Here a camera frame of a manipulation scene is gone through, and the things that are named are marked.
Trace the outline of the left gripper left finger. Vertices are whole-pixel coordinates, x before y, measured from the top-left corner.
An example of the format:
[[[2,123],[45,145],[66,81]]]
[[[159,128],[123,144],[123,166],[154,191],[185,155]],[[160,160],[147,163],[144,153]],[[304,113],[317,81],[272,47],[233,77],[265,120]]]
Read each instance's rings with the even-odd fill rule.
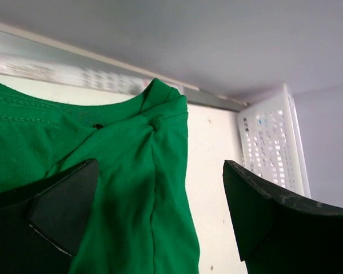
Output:
[[[96,159],[0,194],[0,273],[68,273],[98,184]]]

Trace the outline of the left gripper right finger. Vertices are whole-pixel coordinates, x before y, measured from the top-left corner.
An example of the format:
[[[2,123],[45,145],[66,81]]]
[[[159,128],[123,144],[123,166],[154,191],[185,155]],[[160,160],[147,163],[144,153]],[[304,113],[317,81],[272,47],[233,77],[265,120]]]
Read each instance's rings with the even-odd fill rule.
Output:
[[[306,198],[227,160],[223,181],[249,273],[343,273],[343,208]]]

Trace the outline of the green t shirt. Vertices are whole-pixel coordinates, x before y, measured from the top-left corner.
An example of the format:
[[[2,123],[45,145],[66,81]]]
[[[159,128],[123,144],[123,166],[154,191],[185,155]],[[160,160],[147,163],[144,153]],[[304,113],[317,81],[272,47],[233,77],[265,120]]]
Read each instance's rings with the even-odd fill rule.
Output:
[[[100,106],[0,83],[0,194],[96,159],[98,184],[68,273],[197,273],[187,121],[185,96],[158,79],[130,100]]]

